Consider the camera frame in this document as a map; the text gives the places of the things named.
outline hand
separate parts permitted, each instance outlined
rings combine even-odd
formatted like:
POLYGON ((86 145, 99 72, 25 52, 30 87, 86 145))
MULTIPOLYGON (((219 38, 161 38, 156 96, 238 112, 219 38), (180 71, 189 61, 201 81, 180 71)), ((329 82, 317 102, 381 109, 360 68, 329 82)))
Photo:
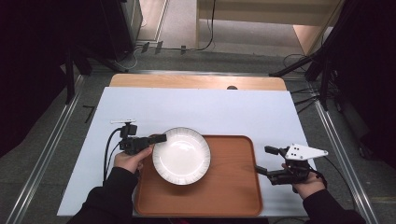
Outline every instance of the hand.
MULTIPOLYGON (((285 163, 282 163, 282 167, 287 168, 285 163)), ((300 194, 300 197, 303 200, 313 193, 326 189, 324 187, 322 179, 317 178, 317 174, 313 172, 309 173, 308 178, 305 180, 305 182, 300 184, 292 184, 292 185, 300 194)))
POLYGON ((114 158, 114 166, 123 168, 134 174, 136 170, 141 170, 143 168, 142 160, 151 154, 151 152, 151 147, 147 147, 133 156, 130 156, 125 152, 121 152, 114 158))

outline brown tray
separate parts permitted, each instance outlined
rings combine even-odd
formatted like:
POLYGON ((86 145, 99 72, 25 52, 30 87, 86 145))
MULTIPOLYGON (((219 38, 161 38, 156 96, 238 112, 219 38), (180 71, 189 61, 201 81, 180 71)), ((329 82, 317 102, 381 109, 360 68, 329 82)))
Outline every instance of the brown tray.
POLYGON ((151 157, 144 160, 134 200, 140 215, 255 217, 262 211, 251 140, 224 135, 204 138, 210 147, 211 162, 204 177, 193 184, 171 184, 158 175, 151 157))

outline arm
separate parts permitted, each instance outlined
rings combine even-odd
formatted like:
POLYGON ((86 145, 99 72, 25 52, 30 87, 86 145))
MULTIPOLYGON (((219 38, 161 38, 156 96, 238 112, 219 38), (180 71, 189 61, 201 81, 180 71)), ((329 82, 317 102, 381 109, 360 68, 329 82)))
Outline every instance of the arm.
POLYGON ((363 224, 365 220, 353 210, 345 210, 327 191, 320 178, 310 173, 301 184, 293 185, 302 197, 309 224, 363 224))
POLYGON ((132 223, 132 193, 137 185, 136 169, 152 152, 146 148, 135 156, 121 152, 114 160, 114 167, 102 187, 91 190, 87 201, 68 223, 132 223))

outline ceramic plate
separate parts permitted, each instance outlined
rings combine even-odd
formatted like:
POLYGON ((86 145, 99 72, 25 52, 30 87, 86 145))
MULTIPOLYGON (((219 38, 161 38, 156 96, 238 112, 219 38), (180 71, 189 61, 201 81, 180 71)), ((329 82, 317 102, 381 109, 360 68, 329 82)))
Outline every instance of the ceramic plate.
POLYGON ((165 134, 167 141, 156 144, 152 153, 158 174, 176 185, 189 185, 201 179, 210 164, 206 140, 188 128, 171 129, 165 134))

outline metal frame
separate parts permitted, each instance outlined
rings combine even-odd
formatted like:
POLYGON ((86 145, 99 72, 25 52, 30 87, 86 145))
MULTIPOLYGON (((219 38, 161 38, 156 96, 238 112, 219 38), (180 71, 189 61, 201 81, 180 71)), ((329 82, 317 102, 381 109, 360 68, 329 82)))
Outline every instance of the metal frame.
MULTIPOLYGON (((240 76, 240 77, 268 77, 266 74, 256 73, 214 73, 214 72, 192 72, 192 71, 136 71, 135 74, 175 74, 175 75, 200 75, 200 76, 240 76)), ((284 77, 286 80, 304 80, 301 75, 287 75, 284 77)), ((32 201, 35 192, 40 184, 40 181, 50 163, 50 160, 54 154, 54 151, 58 145, 60 138, 64 132, 64 128, 67 125, 75 106, 78 102, 79 96, 81 95, 82 87, 84 85, 84 76, 80 75, 76 81, 76 95, 72 99, 69 105, 64 107, 62 115, 58 119, 47 144, 45 145, 43 152, 41 153, 35 168, 30 174, 28 180, 23 186, 20 196, 10 213, 7 223, 21 223, 26 213, 26 210, 32 201)), ((312 84, 308 83, 308 87, 313 89, 312 84)), ((329 139, 334 148, 337 159, 340 162, 341 168, 346 177, 348 185, 351 187, 352 194, 355 202, 361 212, 361 215, 366 219, 368 224, 379 223, 373 207, 371 206, 370 200, 359 181, 357 174, 348 158, 346 150, 341 142, 341 139, 332 123, 329 112, 324 111, 319 102, 316 102, 316 109, 323 123, 323 126, 329 136, 329 139)))
POLYGON ((84 81, 84 76, 79 75, 75 84, 76 94, 72 98, 71 102, 64 107, 61 116, 59 117, 54 129, 52 130, 47 144, 44 146, 44 149, 40 157, 38 158, 37 163, 35 164, 35 168, 33 169, 28 180, 23 186, 18 200, 15 203, 6 223, 14 224, 22 222, 27 208, 29 207, 30 202, 33 200, 40 181, 44 173, 46 172, 46 169, 50 163, 56 147, 58 146, 58 142, 61 139, 62 134, 64 133, 64 128, 66 127, 76 107, 78 98, 81 95, 81 89, 84 85, 84 81))
MULTIPOLYGON (((313 90, 312 84, 308 83, 308 86, 311 90, 313 90)), ((316 109, 320 116, 320 119, 323 123, 323 126, 326 130, 327 135, 329 136, 330 142, 332 143, 332 147, 334 149, 337 160, 340 163, 341 169, 343 170, 344 176, 346 177, 346 182, 348 183, 356 205, 358 206, 361 215, 366 219, 367 224, 379 223, 378 218, 375 215, 375 211, 370 203, 370 200, 361 184, 355 169, 352 166, 352 163, 349 160, 347 152, 344 148, 344 145, 336 131, 332 118, 328 111, 325 111, 321 106, 320 102, 315 102, 316 109)))

